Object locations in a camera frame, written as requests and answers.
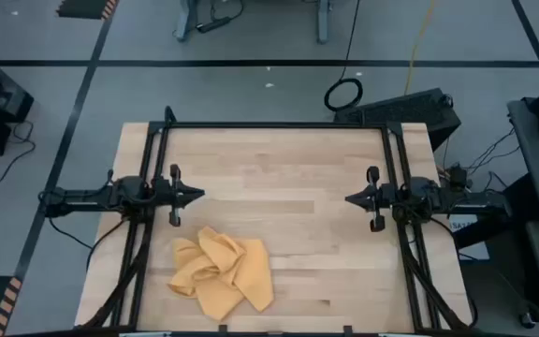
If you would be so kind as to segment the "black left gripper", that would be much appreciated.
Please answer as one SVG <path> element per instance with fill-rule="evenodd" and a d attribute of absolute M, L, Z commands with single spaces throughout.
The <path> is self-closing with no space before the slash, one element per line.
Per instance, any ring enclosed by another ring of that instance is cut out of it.
<path fill-rule="evenodd" d="M 204 196 L 204 190 L 182 184 L 182 172 L 177 164 L 170 165 L 170 179 L 162 176 L 153 180 L 155 203 L 169 205 L 169 223 L 174 227 L 181 225 L 180 209 Z"/>

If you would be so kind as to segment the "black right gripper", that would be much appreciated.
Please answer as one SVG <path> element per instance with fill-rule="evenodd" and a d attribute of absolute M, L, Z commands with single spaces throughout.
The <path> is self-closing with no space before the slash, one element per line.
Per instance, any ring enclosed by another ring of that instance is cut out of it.
<path fill-rule="evenodd" d="M 378 185 L 380 171 L 376 166 L 370 166 L 366 175 L 371 188 L 369 199 L 373 203 L 372 211 L 374 212 L 374 217 L 370 221 L 370 228 L 372 232 L 380 232 L 386 228 L 386 219 L 381 214 L 381 210 L 389 209 L 395 202 L 395 187 L 392 183 Z M 369 187 L 366 186 L 360 192 L 347 196 L 345 200 L 368 212 L 370 210 L 370 201 L 367 199 L 368 194 Z"/>

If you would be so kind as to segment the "yellow waffle weave towel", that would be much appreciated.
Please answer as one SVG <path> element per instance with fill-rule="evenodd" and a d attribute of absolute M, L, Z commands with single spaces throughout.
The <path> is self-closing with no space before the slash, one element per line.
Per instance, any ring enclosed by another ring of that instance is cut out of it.
<path fill-rule="evenodd" d="M 208 317 L 221 321 L 243 300 L 258 312 L 273 303 L 270 258 L 261 240 L 232 238 L 204 227 L 196 241 L 173 240 L 172 251 L 175 273 L 168 288 L 196 299 Z"/>

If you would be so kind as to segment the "black computer tower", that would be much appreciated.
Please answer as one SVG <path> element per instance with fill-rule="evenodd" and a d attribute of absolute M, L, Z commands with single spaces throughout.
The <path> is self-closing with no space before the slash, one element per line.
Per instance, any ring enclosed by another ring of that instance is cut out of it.
<path fill-rule="evenodd" d="M 461 125 L 454 111 L 452 96 L 445 94 L 440 88 L 342 110 L 335 113 L 334 122 L 425 124 L 433 151 L 437 150 Z"/>

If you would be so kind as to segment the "white printed paper label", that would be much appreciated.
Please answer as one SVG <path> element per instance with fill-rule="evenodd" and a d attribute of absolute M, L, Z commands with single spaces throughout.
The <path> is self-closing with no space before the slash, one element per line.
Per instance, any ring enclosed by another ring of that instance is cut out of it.
<path fill-rule="evenodd" d="M 473 214 L 452 214 L 449 217 L 449 226 L 455 234 L 455 242 L 461 253 L 461 259 L 464 261 L 489 261 L 490 254 L 485 242 L 478 242 L 472 245 L 461 247 L 462 240 L 457 235 L 457 232 L 469 227 L 477 222 L 478 218 Z"/>

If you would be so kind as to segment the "black desk underframe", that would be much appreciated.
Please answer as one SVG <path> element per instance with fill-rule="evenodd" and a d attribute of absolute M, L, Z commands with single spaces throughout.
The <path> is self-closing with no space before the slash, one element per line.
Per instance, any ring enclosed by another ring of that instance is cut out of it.
<path fill-rule="evenodd" d="M 465 248 L 510 232 L 517 248 L 529 245 L 526 225 L 539 220 L 539 197 L 532 175 L 525 174 L 503 190 L 510 215 L 479 215 L 476 223 L 454 233 L 458 248 Z"/>

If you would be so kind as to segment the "grey desk leg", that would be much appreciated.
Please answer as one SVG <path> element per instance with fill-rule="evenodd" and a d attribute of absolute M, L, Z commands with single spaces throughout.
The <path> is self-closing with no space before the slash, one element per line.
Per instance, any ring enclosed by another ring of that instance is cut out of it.
<path fill-rule="evenodd" d="M 329 0 L 317 0 L 317 41 L 319 44 L 328 43 L 329 8 Z"/>
<path fill-rule="evenodd" d="M 179 42 L 184 42 L 189 32 L 197 25 L 198 0 L 180 0 L 177 26 L 173 35 Z"/>

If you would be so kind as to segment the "black power strip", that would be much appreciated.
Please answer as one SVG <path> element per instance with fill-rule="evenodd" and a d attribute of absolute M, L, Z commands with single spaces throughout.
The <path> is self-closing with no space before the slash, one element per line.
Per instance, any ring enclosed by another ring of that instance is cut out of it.
<path fill-rule="evenodd" d="M 199 33 L 205 34 L 212 30 L 225 26 L 230 22 L 231 22 L 230 17 L 223 17 L 220 19 L 212 20 L 211 22 L 208 22 L 208 23 L 200 23 L 196 26 L 196 29 L 198 30 Z"/>

